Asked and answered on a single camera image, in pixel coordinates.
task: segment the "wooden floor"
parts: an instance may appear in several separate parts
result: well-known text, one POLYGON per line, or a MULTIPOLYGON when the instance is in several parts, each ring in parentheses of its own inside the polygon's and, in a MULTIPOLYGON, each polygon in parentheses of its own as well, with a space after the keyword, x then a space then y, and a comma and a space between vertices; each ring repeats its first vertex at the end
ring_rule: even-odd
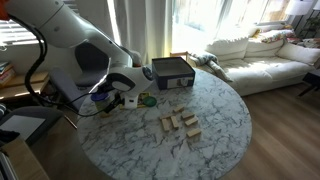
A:
MULTIPOLYGON (((252 139, 240 163, 221 179, 320 179, 320 91, 305 84, 243 97, 252 139)), ((74 120, 76 116, 66 111, 74 120)), ((82 151, 64 120, 32 146, 51 179, 110 179, 82 151)))

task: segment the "black box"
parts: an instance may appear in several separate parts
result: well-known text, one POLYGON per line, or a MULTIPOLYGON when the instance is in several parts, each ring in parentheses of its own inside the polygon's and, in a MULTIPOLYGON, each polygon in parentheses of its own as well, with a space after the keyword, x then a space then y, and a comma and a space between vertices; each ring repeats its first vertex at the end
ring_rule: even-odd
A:
POLYGON ((193 86, 195 71, 181 57, 152 59, 152 74, 160 90, 193 86))

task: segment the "electrical cord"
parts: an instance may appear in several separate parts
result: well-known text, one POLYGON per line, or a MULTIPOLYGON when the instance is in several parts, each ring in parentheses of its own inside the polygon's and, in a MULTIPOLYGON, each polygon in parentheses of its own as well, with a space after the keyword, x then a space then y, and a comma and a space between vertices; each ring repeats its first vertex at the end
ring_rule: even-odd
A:
POLYGON ((29 93, 35 97, 40 103, 42 102, 46 102, 52 105, 58 105, 58 106, 65 106, 66 108, 70 109, 73 113, 82 116, 82 117, 90 117, 90 116, 94 116, 99 114, 100 112, 105 111, 106 109, 108 109, 108 107, 105 107, 104 109, 97 111, 93 114, 88 114, 88 115, 84 115, 84 114, 80 114, 78 112, 76 112, 73 108, 69 107, 68 104, 77 101, 78 99, 93 94, 93 93, 86 93, 83 94, 81 96, 79 96, 78 98, 69 101, 67 103, 59 103, 59 102, 53 102, 53 101, 49 101, 48 99, 45 99, 44 97, 40 96, 39 94, 37 94, 36 92, 34 92, 32 86, 31 86, 31 76, 34 74, 34 72, 38 69, 38 67, 44 62, 45 60, 45 56, 47 55, 48 52, 48 44, 47 41, 45 39, 45 37, 43 36, 43 34, 37 29, 37 28, 33 28, 30 25, 26 24, 25 22, 23 22, 22 20, 20 20, 19 18, 9 14, 9 17, 13 20, 18 22, 20 25, 22 25, 23 27, 25 27, 27 30, 29 30, 38 40, 38 44, 39 44, 39 48, 40 48, 40 53, 39 53, 39 57, 38 59, 32 64, 31 68, 28 70, 26 76, 25 76, 25 86, 27 88, 27 90, 29 91, 29 93))

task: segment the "round table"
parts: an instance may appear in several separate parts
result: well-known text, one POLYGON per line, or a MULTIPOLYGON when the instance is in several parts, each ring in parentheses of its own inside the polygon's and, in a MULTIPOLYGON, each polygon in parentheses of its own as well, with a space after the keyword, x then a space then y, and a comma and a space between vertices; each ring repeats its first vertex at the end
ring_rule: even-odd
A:
MULTIPOLYGON (((249 111, 241 97, 217 77, 195 69, 192 87, 146 90, 157 99, 151 108, 111 111, 112 116, 78 117, 78 137, 90 160, 115 179, 217 179, 244 155, 251 139, 249 111), (159 117, 183 104, 198 123, 165 132, 159 117), (200 128, 201 134, 186 133, 200 128)), ((81 114, 96 107, 86 98, 81 114)))

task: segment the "window blinds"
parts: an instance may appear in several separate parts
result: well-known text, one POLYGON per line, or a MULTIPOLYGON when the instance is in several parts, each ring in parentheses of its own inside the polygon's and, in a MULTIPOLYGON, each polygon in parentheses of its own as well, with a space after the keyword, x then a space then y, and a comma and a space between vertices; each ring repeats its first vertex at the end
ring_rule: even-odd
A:
MULTIPOLYGON (((75 13, 79 14, 75 0, 63 0, 75 13)), ((0 21, 0 46, 31 44, 35 43, 36 37, 20 26, 18 23, 10 21, 0 21)))

